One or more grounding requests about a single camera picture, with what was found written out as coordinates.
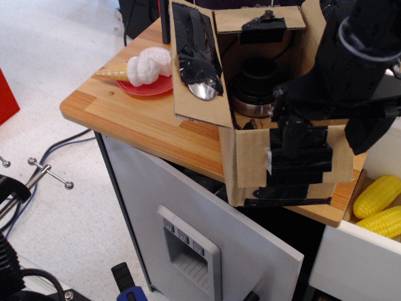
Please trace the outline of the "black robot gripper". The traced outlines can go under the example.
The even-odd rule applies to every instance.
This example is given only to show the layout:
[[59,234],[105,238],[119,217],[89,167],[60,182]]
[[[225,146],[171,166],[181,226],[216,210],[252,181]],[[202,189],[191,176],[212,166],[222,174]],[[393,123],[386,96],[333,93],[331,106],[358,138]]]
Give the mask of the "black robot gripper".
[[368,151],[400,116],[400,78],[386,69],[356,68],[336,74],[314,67],[278,85],[272,121],[280,125],[283,155],[294,159],[308,122],[347,119],[345,135],[357,156]]

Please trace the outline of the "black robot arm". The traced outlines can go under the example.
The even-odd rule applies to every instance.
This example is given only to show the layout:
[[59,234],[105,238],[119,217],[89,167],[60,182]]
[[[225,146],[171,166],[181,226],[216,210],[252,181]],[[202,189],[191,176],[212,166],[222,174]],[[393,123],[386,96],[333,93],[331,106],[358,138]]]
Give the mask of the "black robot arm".
[[400,116],[400,2],[327,1],[322,10],[326,26],[312,69],[273,92],[272,119],[289,158],[312,121],[347,119],[345,136],[359,155]]

